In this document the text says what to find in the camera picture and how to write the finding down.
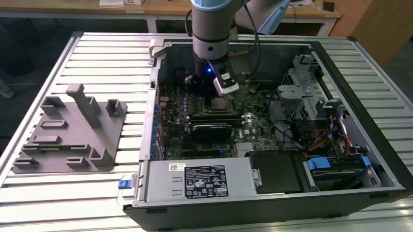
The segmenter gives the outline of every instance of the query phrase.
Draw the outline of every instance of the metal slotted surface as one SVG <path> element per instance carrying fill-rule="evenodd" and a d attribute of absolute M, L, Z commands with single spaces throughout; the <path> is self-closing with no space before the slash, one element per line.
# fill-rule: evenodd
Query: metal slotted surface
<path fill-rule="evenodd" d="M 119 99 L 127 102 L 128 113 L 121 131 L 116 166 L 105 173 L 76 174 L 13 174 L 11 164 L 19 149 L 31 135 L 41 110 L 25 117 L 27 124 L 19 127 L 3 156 L 11 154 L 0 188 L 0 227 L 8 231 L 116 231 L 139 232 L 142 229 L 121 212 L 132 190 L 117 191 L 117 180 L 138 171 L 140 136 L 151 68 L 148 65 L 150 40 L 186 39 L 180 34 L 84 33 L 63 55 L 51 75 L 51 86 L 44 96 L 64 95 L 69 83 L 83 83 L 87 96 L 97 101 Z M 346 38 L 275 37 L 266 40 L 318 40 L 341 70 L 362 104 L 375 120 L 386 138 L 413 171 L 413 111 L 405 96 L 390 79 L 381 73 L 357 44 Z M 240 36 L 240 40 L 252 40 Z M 412 231 L 413 198 L 394 203 L 374 205 L 347 217 L 311 219 L 279 223 L 207 228 L 190 231 Z"/>

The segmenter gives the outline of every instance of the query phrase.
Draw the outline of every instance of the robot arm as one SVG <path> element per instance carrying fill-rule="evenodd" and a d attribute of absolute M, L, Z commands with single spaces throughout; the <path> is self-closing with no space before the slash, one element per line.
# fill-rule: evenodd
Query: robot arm
<path fill-rule="evenodd" d="M 235 74 L 227 60 L 232 20 L 254 29 L 243 5 L 247 4 L 258 32 L 273 33 L 290 0 L 191 0 L 194 79 L 214 85 L 219 96 L 238 90 Z"/>

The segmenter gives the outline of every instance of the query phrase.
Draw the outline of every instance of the red wire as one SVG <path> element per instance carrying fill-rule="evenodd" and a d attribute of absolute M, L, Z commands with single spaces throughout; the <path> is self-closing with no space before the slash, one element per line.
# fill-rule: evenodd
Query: red wire
<path fill-rule="evenodd" d="M 342 137 L 345 137 L 346 139 L 346 144 L 347 144 L 347 155 L 350 155 L 350 140 L 349 140 L 349 137 L 345 135 L 345 134 L 339 134 Z"/>
<path fill-rule="evenodd" d="M 318 140 L 318 134 L 319 134 L 319 132 L 322 132 L 322 131 L 329 131 L 330 129 L 321 129 L 318 132 L 317 132 L 317 134 L 315 134 L 315 142 L 317 142 L 317 140 Z"/>

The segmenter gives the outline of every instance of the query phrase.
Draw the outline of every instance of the wooden table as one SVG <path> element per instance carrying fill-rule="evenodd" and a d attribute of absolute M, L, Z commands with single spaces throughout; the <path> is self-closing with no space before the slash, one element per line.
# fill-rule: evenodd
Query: wooden table
<path fill-rule="evenodd" d="M 315 0 L 315 4 L 322 6 L 322 0 Z M 147 8 L 147 20 L 184 20 L 186 14 L 191 9 L 190 0 L 150 0 Z M 322 24 L 318 36 L 329 36 L 337 20 L 342 17 L 341 12 L 319 10 L 314 6 L 290 7 L 283 16 L 283 23 L 313 23 Z"/>
<path fill-rule="evenodd" d="M 150 33 L 156 33 L 156 20 L 184 20 L 190 0 L 146 0 L 143 5 L 125 4 L 123 8 L 99 8 L 99 0 L 0 0 L 0 17 L 144 19 Z M 313 6 L 290 8 L 283 23 L 322 24 L 318 36 L 327 36 L 341 13 Z"/>

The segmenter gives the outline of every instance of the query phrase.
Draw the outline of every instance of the power supply label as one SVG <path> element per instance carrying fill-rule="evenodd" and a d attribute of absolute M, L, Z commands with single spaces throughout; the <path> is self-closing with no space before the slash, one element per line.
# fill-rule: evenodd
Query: power supply label
<path fill-rule="evenodd" d="M 227 197 L 226 167 L 186 167 L 186 197 L 199 199 Z"/>

